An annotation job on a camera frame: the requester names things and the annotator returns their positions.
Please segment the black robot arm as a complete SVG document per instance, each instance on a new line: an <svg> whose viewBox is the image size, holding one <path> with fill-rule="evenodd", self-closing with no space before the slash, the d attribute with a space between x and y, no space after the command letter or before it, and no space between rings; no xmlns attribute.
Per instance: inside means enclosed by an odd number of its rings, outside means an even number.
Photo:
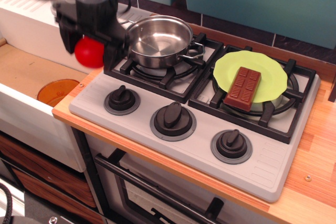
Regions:
<svg viewBox="0 0 336 224"><path fill-rule="evenodd" d="M56 21L65 49L75 51L76 43L87 36L104 44L103 71L110 74L126 54L126 30L117 20L118 0L75 0L56 5Z"/></svg>

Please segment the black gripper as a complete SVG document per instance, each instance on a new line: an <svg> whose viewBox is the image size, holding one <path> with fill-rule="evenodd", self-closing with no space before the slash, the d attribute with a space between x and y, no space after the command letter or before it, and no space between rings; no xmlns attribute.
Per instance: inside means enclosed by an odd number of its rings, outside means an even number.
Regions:
<svg viewBox="0 0 336 224"><path fill-rule="evenodd" d="M103 72L111 75L125 57L125 29L117 21L118 0L99 4L56 4L56 21L65 49L75 52L77 42L87 36L104 44Z"/></svg>

